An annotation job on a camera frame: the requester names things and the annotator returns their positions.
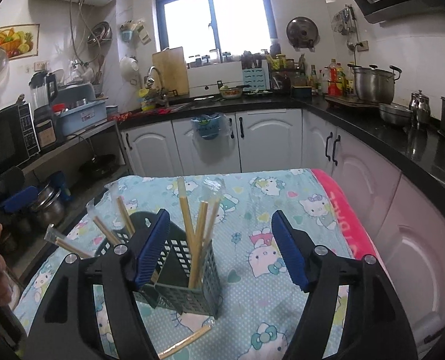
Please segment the black microwave oven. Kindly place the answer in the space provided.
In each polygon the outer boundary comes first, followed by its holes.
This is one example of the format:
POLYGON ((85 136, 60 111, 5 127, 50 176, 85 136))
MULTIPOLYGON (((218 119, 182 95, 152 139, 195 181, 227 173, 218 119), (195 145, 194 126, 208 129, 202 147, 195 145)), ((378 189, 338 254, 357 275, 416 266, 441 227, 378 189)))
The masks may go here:
POLYGON ((0 110, 0 174, 39 152, 30 105, 14 104, 0 110))

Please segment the red oil bottle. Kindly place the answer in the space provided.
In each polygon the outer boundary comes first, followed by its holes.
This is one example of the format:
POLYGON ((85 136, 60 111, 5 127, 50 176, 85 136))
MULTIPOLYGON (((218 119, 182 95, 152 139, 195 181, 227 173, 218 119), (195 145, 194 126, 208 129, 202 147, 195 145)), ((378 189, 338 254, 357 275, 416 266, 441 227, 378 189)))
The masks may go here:
POLYGON ((342 95, 342 89, 338 86, 338 68, 335 58, 329 65, 328 94, 331 96, 342 95))

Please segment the fruit picture on wall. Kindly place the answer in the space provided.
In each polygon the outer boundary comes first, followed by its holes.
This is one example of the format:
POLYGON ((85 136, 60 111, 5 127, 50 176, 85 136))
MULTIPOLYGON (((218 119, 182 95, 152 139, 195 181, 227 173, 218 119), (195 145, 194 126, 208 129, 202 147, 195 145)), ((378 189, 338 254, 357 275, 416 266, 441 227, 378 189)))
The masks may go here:
POLYGON ((14 24, 0 27, 0 48, 9 59, 38 56, 40 24, 14 24))

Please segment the blender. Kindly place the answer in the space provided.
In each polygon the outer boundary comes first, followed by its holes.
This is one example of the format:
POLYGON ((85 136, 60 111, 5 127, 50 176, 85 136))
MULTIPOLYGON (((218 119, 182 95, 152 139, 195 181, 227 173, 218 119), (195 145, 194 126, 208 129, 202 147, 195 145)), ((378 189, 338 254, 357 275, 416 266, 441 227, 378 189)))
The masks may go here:
POLYGON ((52 102, 58 95, 56 76, 45 70, 36 72, 29 82, 36 137, 41 151, 48 150, 57 141, 56 117, 52 102))

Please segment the blue dish rack tub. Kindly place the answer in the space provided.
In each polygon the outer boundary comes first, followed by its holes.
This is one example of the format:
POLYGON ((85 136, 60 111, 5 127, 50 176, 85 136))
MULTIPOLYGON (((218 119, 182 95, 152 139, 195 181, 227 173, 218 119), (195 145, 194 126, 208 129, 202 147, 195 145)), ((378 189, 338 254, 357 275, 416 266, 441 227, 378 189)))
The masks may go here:
POLYGON ((58 117, 58 125, 64 137, 68 137, 92 125, 107 120, 105 100, 88 102, 68 111, 62 111, 58 117))

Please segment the steel pots on shelf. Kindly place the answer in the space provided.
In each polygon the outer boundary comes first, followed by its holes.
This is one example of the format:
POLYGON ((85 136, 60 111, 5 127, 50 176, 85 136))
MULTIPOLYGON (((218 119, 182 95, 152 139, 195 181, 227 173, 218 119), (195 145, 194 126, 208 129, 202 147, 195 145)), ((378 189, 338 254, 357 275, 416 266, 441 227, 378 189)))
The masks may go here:
POLYGON ((56 226, 64 220, 65 206, 60 195, 60 189, 55 189, 47 183, 30 206, 30 211, 41 228, 45 229, 50 224, 56 226))

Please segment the Hello Kitty blue tablecloth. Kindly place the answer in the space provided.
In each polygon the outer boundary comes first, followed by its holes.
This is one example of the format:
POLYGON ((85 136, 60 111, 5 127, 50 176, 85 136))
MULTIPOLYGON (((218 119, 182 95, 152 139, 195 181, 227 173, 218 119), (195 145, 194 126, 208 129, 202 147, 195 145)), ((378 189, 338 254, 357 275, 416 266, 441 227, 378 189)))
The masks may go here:
MULTIPOLYGON (((282 210, 295 229, 316 245, 352 258, 353 252, 334 217, 328 193, 315 170, 290 169, 185 177, 196 230, 200 201, 209 199, 206 180, 224 185, 213 227, 212 247, 221 282, 219 317, 179 314, 137 303, 156 352, 207 324, 212 329, 170 359, 281 359, 308 295, 292 283, 270 229, 272 214, 282 210)), ((169 211, 184 229, 177 178, 125 176, 117 185, 129 214, 169 211)), ((14 313, 29 329, 66 251, 57 249, 23 291, 14 313)))

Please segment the wooden cutting board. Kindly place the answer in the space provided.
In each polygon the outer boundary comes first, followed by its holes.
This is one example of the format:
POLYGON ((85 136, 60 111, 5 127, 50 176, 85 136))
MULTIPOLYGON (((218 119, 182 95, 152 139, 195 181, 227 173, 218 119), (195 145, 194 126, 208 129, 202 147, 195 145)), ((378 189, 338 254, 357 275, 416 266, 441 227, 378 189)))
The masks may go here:
POLYGON ((181 46, 154 53, 152 64, 162 74, 163 86, 170 94, 189 94, 187 63, 181 46))

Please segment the hanging pot lid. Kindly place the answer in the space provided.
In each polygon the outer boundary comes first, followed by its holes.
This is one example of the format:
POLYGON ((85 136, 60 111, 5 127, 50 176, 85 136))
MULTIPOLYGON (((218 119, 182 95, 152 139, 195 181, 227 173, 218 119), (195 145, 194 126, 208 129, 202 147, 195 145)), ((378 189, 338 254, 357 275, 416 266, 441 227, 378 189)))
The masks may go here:
POLYGON ((314 49, 318 42, 317 25, 304 16, 297 16, 287 24, 287 39, 295 49, 314 49))

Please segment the green plastic utensil holder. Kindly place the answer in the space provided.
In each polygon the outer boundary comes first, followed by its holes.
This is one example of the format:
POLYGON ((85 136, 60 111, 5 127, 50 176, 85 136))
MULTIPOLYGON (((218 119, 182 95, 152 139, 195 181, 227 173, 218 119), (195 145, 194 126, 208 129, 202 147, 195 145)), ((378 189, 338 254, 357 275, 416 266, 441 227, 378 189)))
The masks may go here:
POLYGON ((134 284, 136 261, 133 253, 133 236, 122 233, 121 255, 110 247, 98 255, 87 269, 87 274, 104 289, 108 314, 121 318, 138 318, 137 300, 151 308, 175 311, 178 314, 201 314, 217 318, 221 305, 221 281, 212 250, 204 247, 200 255, 199 283, 188 288, 191 253, 186 233, 170 220, 170 234, 158 259, 150 281, 137 289, 134 284))

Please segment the blue hanging trash basket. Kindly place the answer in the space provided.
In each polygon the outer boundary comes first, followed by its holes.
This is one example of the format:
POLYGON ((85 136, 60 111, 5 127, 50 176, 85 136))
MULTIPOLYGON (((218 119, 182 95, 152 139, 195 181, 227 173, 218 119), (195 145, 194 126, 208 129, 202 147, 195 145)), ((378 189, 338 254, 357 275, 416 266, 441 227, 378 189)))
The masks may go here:
POLYGON ((226 117, 222 113, 199 115, 191 119, 194 137, 212 141, 221 136, 226 130, 226 117))

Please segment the window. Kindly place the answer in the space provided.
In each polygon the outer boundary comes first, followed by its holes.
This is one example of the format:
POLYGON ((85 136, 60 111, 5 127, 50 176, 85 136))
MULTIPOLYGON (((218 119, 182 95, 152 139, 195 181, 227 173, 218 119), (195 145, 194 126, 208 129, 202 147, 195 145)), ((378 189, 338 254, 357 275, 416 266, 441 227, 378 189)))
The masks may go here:
POLYGON ((155 0, 161 49, 182 47, 187 59, 269 49, 278 37, 270 0, 155 0))

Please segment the steel bowl on counter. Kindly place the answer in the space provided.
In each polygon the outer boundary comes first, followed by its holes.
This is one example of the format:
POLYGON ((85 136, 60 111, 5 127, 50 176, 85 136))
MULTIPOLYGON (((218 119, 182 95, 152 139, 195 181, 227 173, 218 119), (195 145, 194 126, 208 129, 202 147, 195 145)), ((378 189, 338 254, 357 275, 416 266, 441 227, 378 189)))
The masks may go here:
POLYGON ((410 109, 396 103, 379 103, 379 114, 384 122, 392 125, 407 125, 412 119, 410 109))

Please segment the large steel stock pot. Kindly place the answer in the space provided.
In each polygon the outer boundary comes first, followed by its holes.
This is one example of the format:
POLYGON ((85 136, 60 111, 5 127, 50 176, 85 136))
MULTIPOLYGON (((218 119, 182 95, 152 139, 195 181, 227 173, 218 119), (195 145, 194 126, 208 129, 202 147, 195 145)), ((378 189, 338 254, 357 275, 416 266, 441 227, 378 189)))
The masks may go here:
POLYGON ((362 102, 390 104, 394 99, 395 82, 401 78, 402 69, 390 65, 389 70, 377 65, 362 67, 348 64, 354 76, 356 96, 362 102))

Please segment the steel kettle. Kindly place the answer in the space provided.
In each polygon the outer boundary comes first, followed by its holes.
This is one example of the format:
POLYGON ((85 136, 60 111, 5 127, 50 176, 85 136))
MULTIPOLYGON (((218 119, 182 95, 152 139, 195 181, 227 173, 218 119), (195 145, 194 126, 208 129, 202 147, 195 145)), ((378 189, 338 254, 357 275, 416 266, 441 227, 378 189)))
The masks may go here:
POLYGON ((429 123, 431 118, 429 97, 423 94, 421 90, 411 94, 410 111, 413 125, 420 128, 429 123))

